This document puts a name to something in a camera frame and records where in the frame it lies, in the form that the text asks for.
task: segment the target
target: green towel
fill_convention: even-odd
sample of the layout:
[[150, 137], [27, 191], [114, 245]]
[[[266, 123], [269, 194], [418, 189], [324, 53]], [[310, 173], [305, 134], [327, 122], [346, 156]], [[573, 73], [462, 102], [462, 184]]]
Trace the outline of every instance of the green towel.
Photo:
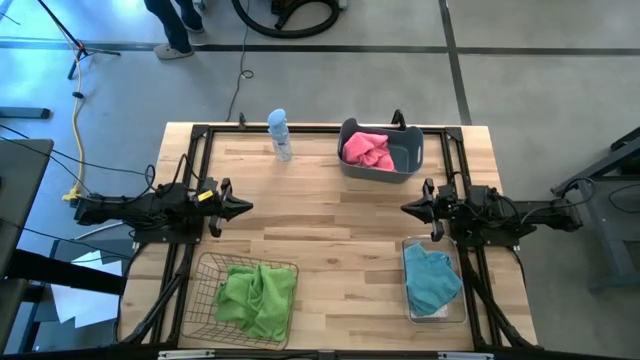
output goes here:
[[291, 269], [229, 266], [227, 283], [220, 285], [216, 321], [236, 321], [251, 338], [287, 338], [296, 277]]

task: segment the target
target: wooden tabletop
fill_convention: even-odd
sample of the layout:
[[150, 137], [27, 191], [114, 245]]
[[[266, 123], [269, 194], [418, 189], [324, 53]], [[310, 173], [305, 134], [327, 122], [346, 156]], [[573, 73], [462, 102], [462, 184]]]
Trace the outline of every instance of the wooden tabletop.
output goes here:
[[[192, 125], [167, 124], [157, 183], [171, 181], [180, 156], [187, 152]], [[489, 129], [462, 129], [472, 182], [500, 190]], [[413, 325], [405, 315], [399, 244], [431, 229], [401, 212], [400, 205], [421, 197], [426, 177], [433, 178], [436, 186], [445, 183], [439, 139], [425, 136], [422, 169], [399, 185], [344, 177], [336, 156], [336, 134], [292, 134], [291, 142], [294, 159], [279, 163], [267, 134], [215, 134], [209, 176], [230, 178], [234, 195], [253, 202], [254, 208], [223, 222], [218, 239], [203, 229], [192, 275], [204, 253], [295, 263], [300, 273], [287, 349], [471, 350], [468, 320]], [[452, 154], [457, 168], [454, 148]], [[156, 300], [167, 248], [150, 245], [134, 262], [121, 305], [121, 337], [133, 331]], [[497, 303], [523, 337], [536, 343], [514, 255], [488, 247], [487, 261]], [[478, 303], [483, 333], [489, 339], [484, 306]], [[163, 338], [173, 307], [172, 300]], [[229, 347], [185, 336], [180, 346]]]

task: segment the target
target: plastic bottle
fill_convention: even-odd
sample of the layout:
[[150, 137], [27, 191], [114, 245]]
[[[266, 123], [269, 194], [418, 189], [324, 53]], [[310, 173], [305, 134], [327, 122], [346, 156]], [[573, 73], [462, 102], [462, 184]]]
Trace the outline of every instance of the plastic bottle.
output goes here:
[[278, 161], [290, 161], [293, 157], [291, 152], [291, 138], [287, 127], [287, 113], [283, 109], [274, 110], [267, 118], [269, 124], [269, 134], [273, 138], [273, 150], [276, 152]]

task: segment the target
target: wire basket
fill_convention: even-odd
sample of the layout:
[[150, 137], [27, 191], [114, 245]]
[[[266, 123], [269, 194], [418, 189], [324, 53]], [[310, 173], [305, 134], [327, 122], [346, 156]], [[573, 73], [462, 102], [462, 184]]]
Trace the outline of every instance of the wire basket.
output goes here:
[[[189, 305], [182, 322], [182, 335], [191, 339], [205, 340], [212, 343], [241, 345], [254, 348], [281, 350], [287, 345], [289, 334], [282, 342], [269, 338], [250, 338], [240, 330], [235, 321], [216, 321], [214, 314], [218, 311], [215, 296], [218, 286], [225, 283], [231, 265], [256, 267], [267, 265], [273, 269], [289, 268], [298, 279], [298, 267], [295, 264], [255, 259], [243, 256], [204, 253], [198, 259], [198, 268], [192, 282]], [[291, 309], [289, 311], [289, 330], [293, 317], [293, 303], [296, 289], [293, 289]]]

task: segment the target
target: person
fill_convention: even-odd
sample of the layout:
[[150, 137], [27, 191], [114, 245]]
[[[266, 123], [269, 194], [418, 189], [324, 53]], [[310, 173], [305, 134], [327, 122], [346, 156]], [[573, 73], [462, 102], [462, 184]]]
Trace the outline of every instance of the person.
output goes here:
[[175, 0], [180, 6], [181, 16], [173, 8], [171, 0], [144, 0], [151, 13], [160, 19], [168, 44], [156, 46], [153, 51], [160, 60], [174, 60], [193, 55], [187, 30], [203, 33], [204, 26], [200, 14], [193, 7], [193, 0]]

